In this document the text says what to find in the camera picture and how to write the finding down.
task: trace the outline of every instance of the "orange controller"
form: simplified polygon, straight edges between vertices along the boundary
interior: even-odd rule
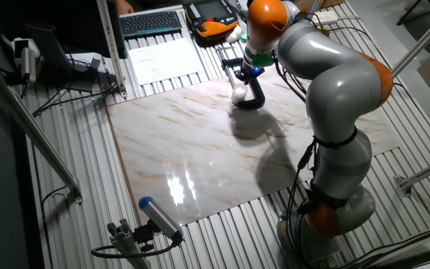
[[[208,0],[184,5],[187,24],[201,37],[224,37],[238,24],[234,8],[225,0]]]

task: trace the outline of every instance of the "marble slab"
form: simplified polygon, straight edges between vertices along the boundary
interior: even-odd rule
[[[292,185],[313,139],[305,105],[273,68],[259,82],[259,111],[235,109],[227,78],[107,107],[136,211],[151,196],[186,224]],[[374,155],[399,146],[376,111],[356,125]]]

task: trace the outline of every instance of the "keyboard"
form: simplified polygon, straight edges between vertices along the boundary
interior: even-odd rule
[[[177,12],[160,12],[120,18],[124,37],[139,37],[182,29]]]

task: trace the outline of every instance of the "white paper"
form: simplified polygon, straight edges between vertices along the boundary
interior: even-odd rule
[[[137,83],[144,85],[202,69],[195,49],[184,38],[128,52]]]

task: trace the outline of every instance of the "screen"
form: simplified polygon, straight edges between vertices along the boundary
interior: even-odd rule
[[[199,4],[199,11],[204,18],[225,17],[227,15],[227,10],[219,1]]]

